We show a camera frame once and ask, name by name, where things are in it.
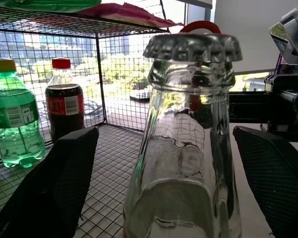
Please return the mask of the red bottle opener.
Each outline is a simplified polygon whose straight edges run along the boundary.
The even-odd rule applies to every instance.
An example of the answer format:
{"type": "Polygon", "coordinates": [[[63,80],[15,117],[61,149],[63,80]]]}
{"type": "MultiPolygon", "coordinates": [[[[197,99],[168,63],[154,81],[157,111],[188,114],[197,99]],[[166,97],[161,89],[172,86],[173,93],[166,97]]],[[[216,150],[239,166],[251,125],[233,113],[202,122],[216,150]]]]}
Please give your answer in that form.
{"type": "Polygon", "coordinates": [[[206,29],[214,34],[221,34],[220,28],[215,23],[205,20],[191,22],[184,26],[180,32],[188,33],[197,29],[206,29]]]}

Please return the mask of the pink snack bag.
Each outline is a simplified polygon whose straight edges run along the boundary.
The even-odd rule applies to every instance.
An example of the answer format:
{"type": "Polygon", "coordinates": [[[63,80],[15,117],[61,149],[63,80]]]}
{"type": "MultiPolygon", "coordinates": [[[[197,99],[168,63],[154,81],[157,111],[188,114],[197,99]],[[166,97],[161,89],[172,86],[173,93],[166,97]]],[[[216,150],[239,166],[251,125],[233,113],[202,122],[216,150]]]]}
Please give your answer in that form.
{"type": "Polygon", "coordinates": [[[184,26],[183,23],[175,23],[169,19],[159,18],[141,7],[126,2],[123,4],[101,3],[94,7],[78,11],[76,14],[118,20],[155,28],[184,26]]]}

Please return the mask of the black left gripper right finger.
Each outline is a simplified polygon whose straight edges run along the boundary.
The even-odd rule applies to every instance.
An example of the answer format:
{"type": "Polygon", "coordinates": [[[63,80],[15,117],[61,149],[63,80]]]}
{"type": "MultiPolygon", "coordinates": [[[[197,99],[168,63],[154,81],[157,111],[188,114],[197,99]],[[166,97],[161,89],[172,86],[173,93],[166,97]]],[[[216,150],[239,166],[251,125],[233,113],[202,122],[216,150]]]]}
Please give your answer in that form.
{"type": "Polygon", "coordinates": [[[287,140],[236,126],[250,189],[275,238],[298,238],[298,151],[287,140]]]}

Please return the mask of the clear glass bottle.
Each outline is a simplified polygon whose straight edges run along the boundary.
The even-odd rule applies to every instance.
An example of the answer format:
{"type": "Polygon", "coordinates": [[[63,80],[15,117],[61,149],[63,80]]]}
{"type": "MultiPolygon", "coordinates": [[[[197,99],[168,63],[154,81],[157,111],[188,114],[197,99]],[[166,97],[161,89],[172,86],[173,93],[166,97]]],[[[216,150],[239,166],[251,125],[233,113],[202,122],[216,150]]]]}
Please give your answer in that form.
{"type": "Polygon", "coordinates": [[[123,207],[123,238],[242,238],[231,154],[230,63],[156,59],[123,207]]]}

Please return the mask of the cola bottle red cap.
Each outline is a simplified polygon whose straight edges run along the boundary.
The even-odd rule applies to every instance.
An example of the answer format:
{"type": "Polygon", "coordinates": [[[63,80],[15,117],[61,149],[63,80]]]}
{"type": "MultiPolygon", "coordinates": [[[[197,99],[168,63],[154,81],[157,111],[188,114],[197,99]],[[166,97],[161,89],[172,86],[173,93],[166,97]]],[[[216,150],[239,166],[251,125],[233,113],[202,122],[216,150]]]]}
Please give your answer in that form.
{"type": "Polygon", "coordinates": [[[53,75],[46,90],[50,135],[55,143],[70,132],[84,128],[83,90],[71,73],[68,58],[52,59],[53,75]]]}

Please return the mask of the green soda bottle yellow cap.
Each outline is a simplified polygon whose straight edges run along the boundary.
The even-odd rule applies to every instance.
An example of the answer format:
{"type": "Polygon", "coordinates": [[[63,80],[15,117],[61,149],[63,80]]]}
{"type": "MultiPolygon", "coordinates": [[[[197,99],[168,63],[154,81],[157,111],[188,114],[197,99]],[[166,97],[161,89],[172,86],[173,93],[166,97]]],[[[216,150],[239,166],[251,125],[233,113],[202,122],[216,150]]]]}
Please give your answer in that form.
{"type": "Polygon", "coordinates": [[[0,59],[0,157],[7,168],[29,168],[45,155],[34,94],[19,79],[15,61],[0,59]]]}

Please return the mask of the silver crown bottle cap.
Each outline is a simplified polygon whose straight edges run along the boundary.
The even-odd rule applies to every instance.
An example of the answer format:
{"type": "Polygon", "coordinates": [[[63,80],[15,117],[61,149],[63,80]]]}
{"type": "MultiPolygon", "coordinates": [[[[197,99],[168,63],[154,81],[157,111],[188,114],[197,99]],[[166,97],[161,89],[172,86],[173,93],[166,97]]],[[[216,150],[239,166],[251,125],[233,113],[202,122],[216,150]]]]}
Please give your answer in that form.
{"type": "Polygon", "coordinates": [[[160,60],[205,63],[235,62],[243,59],[236,37],[191,33],[153,36],[143,56],[160,60]]]}

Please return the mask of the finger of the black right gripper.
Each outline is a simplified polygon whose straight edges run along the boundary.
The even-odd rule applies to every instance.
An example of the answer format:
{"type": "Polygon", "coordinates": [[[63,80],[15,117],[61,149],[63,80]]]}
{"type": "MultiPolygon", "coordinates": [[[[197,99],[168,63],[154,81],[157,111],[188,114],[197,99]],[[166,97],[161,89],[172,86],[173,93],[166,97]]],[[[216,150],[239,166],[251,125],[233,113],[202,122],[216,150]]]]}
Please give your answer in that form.
{"type": "Polygon", "coordinates": [[[270,106],[270,93],[229,92],[229,122],[266,123],[271,117],[270,106]]]}

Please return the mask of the green snack bag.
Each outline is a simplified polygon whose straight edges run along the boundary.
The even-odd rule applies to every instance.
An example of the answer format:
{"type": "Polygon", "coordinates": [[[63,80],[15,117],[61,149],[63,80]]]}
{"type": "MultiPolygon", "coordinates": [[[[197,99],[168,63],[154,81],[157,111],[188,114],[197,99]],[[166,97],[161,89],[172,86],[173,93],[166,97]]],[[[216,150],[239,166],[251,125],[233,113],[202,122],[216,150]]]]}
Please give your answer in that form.
{"type": "Polygon", "coordinates": [[[101,4],[102,0],[0,0],[0,7],[73,13],[101,4]]]}

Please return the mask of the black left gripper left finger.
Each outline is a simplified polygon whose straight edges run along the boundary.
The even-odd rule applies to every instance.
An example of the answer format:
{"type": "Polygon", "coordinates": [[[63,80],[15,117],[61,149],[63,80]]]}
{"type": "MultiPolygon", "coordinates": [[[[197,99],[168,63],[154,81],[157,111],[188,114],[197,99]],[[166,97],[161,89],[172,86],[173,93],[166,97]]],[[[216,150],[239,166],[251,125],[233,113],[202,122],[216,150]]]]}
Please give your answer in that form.
{"type": "Polygon", "coordinates": [[[0,238],[73,238],[89,190],[95,126],[58,139],[0,211],[0,238]]]}

